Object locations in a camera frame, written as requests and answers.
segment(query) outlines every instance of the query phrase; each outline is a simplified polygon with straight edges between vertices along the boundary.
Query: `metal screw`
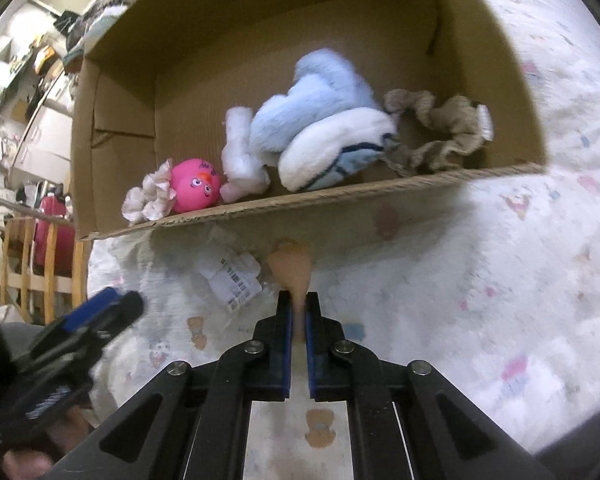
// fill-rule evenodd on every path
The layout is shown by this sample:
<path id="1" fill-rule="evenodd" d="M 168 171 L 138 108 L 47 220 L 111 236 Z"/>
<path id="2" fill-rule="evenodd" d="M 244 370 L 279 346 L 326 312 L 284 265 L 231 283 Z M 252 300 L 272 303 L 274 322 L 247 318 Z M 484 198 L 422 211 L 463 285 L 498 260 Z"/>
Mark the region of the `metal screw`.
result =
<path id="1" fill-rule="evenodd" d="M 355 347 L 356 346 L 348 339 L 341 339 L 340 341 L 336 341 L 333 345 L 333 349 L 338 354 L 350 354 Z"/>
<path id="2" fill-rule="evenodd" d="M 167 373 L 173 376 L 182 375 L 189 369 L 189 363 L 186 361 L 174 361 L 167 366 Z"/>
<path id="3" fill-rule="evenodd" d="M 263 350 L 264 343 L 262 341 L 258 341 L 257 339 L 252 339 L 244 344 L 244 351 L 247 352 L 247 354 L 259 354 Z"/>
<path id="4" fill-rule="evenodd" d="M 411 363 L 411 371 L 416 375 L 429 375 L 431 372 L 431 365 L 426 361 L 417 360 Z"/>

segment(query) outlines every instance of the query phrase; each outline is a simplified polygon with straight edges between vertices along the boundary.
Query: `pink ball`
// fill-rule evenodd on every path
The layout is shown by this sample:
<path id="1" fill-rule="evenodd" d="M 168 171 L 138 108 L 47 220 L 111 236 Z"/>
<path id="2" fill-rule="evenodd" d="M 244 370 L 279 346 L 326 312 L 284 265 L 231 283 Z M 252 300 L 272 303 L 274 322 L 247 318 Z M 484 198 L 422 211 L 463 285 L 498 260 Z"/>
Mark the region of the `pink ball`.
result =
<path id="1" fill-rule="evenodd" d="M 190 158 L 171 170 L 171 187 L 176 192 L 173 211 L 197 211 L 218 201 L 220 176 L 206 160 Z"/>

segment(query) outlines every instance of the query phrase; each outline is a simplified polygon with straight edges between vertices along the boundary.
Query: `human hand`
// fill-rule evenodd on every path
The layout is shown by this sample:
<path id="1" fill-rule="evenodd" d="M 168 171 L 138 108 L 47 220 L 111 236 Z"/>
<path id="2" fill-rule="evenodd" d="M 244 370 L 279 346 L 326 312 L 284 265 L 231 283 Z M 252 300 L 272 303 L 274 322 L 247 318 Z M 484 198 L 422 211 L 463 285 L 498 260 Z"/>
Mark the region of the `human hand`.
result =
<path id="1" fill-rule="evenodd" d="M 89 423 L 80 408 L 74 406 L 47 428 L 46 434 L 66 454 L 87 437 Z M 53 465 L 49 455 L 32 449 L 10 450 L 2 459 L 2 470 L 10 480 L 35 480 L 49 472 Z"/>

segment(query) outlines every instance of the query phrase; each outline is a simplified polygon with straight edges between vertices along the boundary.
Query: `patterned bedsheet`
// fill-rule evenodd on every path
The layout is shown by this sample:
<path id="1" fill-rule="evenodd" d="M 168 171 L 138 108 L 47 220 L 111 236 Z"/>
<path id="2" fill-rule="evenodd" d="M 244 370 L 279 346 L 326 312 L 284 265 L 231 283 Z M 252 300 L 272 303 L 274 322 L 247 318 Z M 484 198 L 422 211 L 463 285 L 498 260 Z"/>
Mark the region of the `patterned bedsheet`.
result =
<path id="1" fill-rule="evenodd" d="M 487 1 L 538 104 L 547 174 L 223 226 L 256 255 L 307 240 L 311 289 L 349 338 L 386 360 L 429 360 L 537 451 L 600 411 L 600 28 L 580 0 Z M 94 245 L 90 292 L 113 284 L 148 300 L 96 371 L 101 414 L 168 361 L 213 360 L 273 312 L 269 286 L 232 319 L 205 306 L 190 277 L 201 229 Z M 308 399 L 301 362 L 292 402 L 253 409 L 247 479 L 351 477 L 346 408 Z"/>

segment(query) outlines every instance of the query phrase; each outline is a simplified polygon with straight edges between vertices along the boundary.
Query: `triangular cutout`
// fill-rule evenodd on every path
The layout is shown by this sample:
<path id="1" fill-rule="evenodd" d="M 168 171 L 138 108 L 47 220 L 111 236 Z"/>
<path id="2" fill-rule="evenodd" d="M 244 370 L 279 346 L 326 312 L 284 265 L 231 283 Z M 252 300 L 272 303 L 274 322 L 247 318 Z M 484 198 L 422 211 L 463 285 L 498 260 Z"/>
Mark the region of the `triangular cutout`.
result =
<path id="1" fill-rule="evenodd" d="M 140 456 L 161 403 L 160 394 L 149 397 L 100 441 L 100 449 L 127 463 L 135 462 Z"/>
<path id="2" fill-rule="evenodd" d="M 436 400 L 456 446 L 456 451 L 462 460 L 476 458 L 496 448 L 496 443 L 476 426 L 451 399 L 444 394 L 438 394 Z"/>

